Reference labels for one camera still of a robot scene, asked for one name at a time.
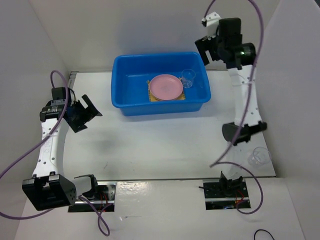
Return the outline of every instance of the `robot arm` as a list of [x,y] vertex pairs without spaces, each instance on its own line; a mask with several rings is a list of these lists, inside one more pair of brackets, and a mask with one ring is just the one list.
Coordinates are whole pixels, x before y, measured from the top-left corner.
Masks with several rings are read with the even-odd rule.
[[52,100],[40,112],[44,139],[57,123],[65,101],[68,101],[67,111],[60,125],[40,148],[32,178],[22,183],[22,190],[38,211],[73,205],[80,195],[90,198],[98,185],[94,175],[79,176],[72,181],[64,177],[63,154],[69,126],[77,133],[87,128],[86,122],[95,116],[101,116],[86,95],[82,98],[87,103],[87,108],[79,100],[76,101],[74,94],[69,96],[66,99],[63,87],[53,88]]
[[216,12],[202,19],[207,29],[207,36],[197,40],[195,45],[204,65],[209,64],[206,51],[213,61],[222,60],[231,78],[235,98],[234,122],[222,126],[222,134],[231,142],[241,122],[248,99],[248,84],[251,84],[251,96],[248,112],[241,126],[241,132],[234,145],[248,142],[251,136],[267,129],[258,110],[255,73],[249,81],[250,73],[256,57],[256,49],[252,43],[242,43],[240,18],[222,19]]

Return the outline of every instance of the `white tabletop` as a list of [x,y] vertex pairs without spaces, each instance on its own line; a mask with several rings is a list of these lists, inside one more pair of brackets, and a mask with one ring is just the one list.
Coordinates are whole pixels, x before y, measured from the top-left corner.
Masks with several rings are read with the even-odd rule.
[[[222,125],[234,121],[235,103],[228,72],[209,71],[208,78],[212,97],[198,112],[126,117],[111,103],[111,72],[77,73],[73,85],[76,96],[87,94],[103,116],[95,117],[86,124],[88,129],[79,133],[69,129],[63,157],[66,177],[219,178],[222,168],[209,165],[227,146]],[[246,161],[260,146],[266,147],[262,133],[241,145],[235,161]],[[271,163],[260,169],[246,167],[259,177],[276,175]]]
[[[105,212],[111,234],[98,229],[94,212],[67,213],[66,207],[20,221],[15,240],[252,240],[257,229],[276,240],[304,240],[283,179],[260,178],[261,209],[243,215],[236,209],[206,210],[201,180],[118,182],[114,212]],[[260,202],[253,179],[246,180],[251,206]],[[27,200],[23,216],[37,211]],[[257,240],[271,240],[260,232]]]

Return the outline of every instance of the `plastic cup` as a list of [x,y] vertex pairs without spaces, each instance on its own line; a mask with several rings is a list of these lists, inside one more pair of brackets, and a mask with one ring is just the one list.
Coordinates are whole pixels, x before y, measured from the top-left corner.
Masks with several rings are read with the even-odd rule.
[[270,163],[270,161],[271,153],[262,146],[256,147],[248,158],[248,163],[255,168],[266,165]]
[[196,72],[193,71],[192,69],[185,69],[182,71],[182,85],[185,89],[189,89],[192,87],[192,85],[194,84],[195,81],[195,77],[196,77]]

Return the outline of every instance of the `red wire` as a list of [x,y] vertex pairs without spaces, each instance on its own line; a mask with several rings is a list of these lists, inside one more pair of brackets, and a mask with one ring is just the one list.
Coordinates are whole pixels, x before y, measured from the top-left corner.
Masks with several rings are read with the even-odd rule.
[[105,193],[103,193],[103,195],[104,195],[104,198],[105,198],[105,205],[107,205],[107,204],[108,204],[108,198],[107,198],[107,195],[106,195]]
[[244,200],[245,195],[244,195],[239,189],[238,189],[237,191],[238,191],[238,193],[240,193],[240,195],[241,195],[241,200],[239,201],[239,203],[241,203],[241,202]]

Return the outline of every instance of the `white backdrop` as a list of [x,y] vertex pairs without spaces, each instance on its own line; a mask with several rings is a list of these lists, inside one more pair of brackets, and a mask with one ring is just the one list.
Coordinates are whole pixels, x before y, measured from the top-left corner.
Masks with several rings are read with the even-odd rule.
[[[67,69],[25,0],[2,0],[0,7],[0,171],[41,140],[39,112],[50,100],[50,72]],[[39,151],[23,159],[0,181],[0,211],[21,216]],[[19,221],[0,217],[0,239],[12,240]]]
[[[67,67],[111,70],[123,54],[196,51],[211,0],[29,0]],[[279,0],[255,0],[265,25]],[[248,0],[217,0],[211,12],[242,20],[244,41],[258,42],[257,14]],[[209,68],[224,66],[215,63]]]
[[314,0],[282,0],[266,29],[256,81],[265,141],[306,240],[319,239],[319,23]]

